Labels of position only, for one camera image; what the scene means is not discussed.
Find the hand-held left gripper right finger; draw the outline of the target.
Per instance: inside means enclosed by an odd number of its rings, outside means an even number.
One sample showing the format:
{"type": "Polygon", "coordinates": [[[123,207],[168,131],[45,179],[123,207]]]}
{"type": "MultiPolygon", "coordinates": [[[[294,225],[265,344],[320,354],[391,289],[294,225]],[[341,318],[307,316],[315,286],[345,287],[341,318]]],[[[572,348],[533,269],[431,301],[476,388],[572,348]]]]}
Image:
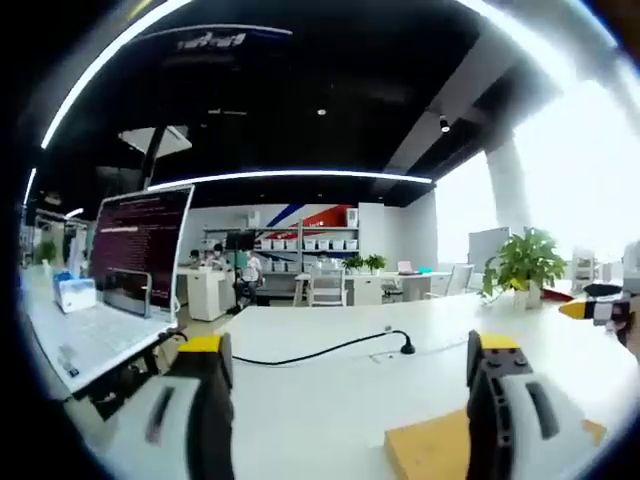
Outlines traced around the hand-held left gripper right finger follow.
{"type": "Polygon", "coordinates": [[[469,332],[469,479],[573,479],[600,445],[600,426],[506,336],[469,332]]]}

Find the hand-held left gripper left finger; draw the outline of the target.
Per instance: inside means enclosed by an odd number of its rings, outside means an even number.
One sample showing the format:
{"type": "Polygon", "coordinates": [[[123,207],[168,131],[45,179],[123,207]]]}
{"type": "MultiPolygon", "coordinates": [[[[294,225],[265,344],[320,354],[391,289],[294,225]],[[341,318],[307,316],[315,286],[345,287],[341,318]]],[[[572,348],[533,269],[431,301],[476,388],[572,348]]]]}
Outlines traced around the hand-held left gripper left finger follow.
{"type": "Polygon", "coordinates": [[[232,344],[192,337],[105,424],[97,457],[114,479],[233,479],[232,344]]]}

